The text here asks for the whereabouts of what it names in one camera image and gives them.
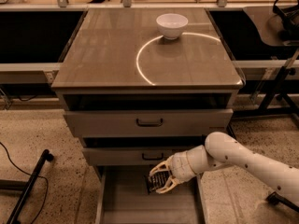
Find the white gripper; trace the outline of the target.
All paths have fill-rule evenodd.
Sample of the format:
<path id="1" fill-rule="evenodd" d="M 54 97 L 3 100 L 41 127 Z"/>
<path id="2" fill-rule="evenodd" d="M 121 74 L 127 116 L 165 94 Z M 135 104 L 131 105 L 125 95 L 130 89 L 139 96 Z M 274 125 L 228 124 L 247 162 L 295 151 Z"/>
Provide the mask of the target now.
<path id="1" fill-rule="evenodd" d="M 179 152 L 168 160 L 162 161 L 149 171 L 149 176 L 156 178 L 155 191 L 159 194 L 167 193 L 179 183 L 190 181 L 196 176 L 187 157 L 187 152 Z"/>

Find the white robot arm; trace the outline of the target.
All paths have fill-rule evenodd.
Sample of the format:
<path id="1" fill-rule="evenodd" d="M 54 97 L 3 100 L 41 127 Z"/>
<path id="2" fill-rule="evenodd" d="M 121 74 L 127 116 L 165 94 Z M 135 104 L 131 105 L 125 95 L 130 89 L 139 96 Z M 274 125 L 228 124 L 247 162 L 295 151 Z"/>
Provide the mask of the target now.
<path id="1" fill-rule="evenodd" d="M 287 202 L 299 206 L 299 170 L 242 146 L 226 133 L 210 133 L 201 146 L 177 152 L 153 167 L 146 179 L 148 192 L 167 193 L 175 186 L 230 165 L 243 168 Z"/>

